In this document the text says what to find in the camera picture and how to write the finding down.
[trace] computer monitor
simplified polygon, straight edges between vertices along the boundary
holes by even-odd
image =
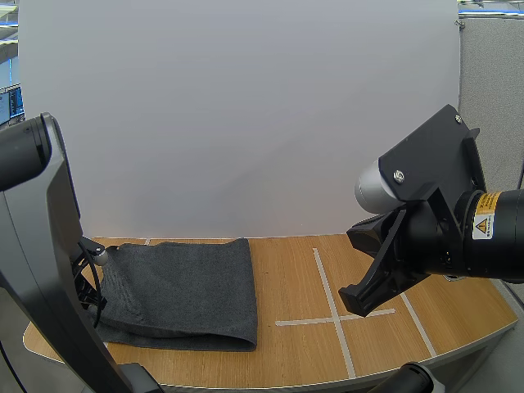
[[[9,107],[11,117],[24,113],[24,103],[22,102],[22,89],[15,88],[9,91]]]
[[[0,94],[0,124],[9,121],[11,118],[9,114],[9,93],[2,93]]]

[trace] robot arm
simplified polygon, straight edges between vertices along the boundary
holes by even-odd
[[[524,278],[524,195],[486,193],[478,134],[445,106],[362,173],[357,201],[381,215],[347,231],[374,258],[339,290],[348,311],[366,316],[429,274]]]
[[[82,228],[60,128],[49,114],[0,133],[0,233],[0,284],[91,390],[161,391],[138,364],[115,363],[79,301],[94,301],[93,289],[73,275]],[[103,254],[102,245],[86,245]]]

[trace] silver connector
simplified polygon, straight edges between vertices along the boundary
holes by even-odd
[[[355,184],[355,197],[364,210],[375,215],[388,213],[403,205],[380,175],[378,160],[359,176]]]

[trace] white tape line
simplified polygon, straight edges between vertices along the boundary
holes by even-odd
[[[415,322],[415,325],[417,325],[418,332],[422,336],[422,339],[426,343],[427,350],[429,350],[429,353],[431,356],[436,356],[435,348],[433,348],[433,344],[429,340],[429,337],[427,336],[426,331],[424,330],[424,326],[420,323],[420,319],[418,319],[417,313],[415,313],[415,310],[411,303],[409,302],[408,297],[405,293],[401,293],[400,297],[404,301],[404,304],[408,308],[409,313],[411,314],[411,318],[413,318],[413,321]]]
[[[378,315],[384,315],[384,314],[394,314],[394,313],[395,313],[395,309],[380,309],[378,311],[372,311],[371,313],[368,314],[366,318],[377,317]],[[350,319],[361,319],[361,318],[362,317],[357,314],[342,315],[341,321],[348,321]]]
[[[318,272],[320,273],[320,278],[322,279],[322,284],[324,285],[324,291],[326,292],[327,302],[329,304],[329,309],[331,310],[331,316],[333,322],[335,323],[335,329],[337,330],[338,341],[341,343],[342,354],[344,355],[344,360],[346,361],[346,369],[349,378],[355,378],[355,367],[353,367],[353,360],[351,360],[350,349],[347,346],[346,336],[344,336],[344,331],[342,330],[341,320],[338,317],[337,308],[335,306],[335,301],[333,300],[333,295],[331,289],[329,288],[328,277],[324,271],[322,261],[320,259],[320,254],[316,248],[313,249],[314,258],[317,261]]]
[[[276,321],[277,326],[311,325],[314,323],[333,322],[333,318],[297,319],[295,321]]]

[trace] gray towel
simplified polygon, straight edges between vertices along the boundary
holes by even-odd
[[[256,348],[249,242],[108,247],[97,332],[103,341],[176,350]],[[96,308],[89,309],[91,317]]]

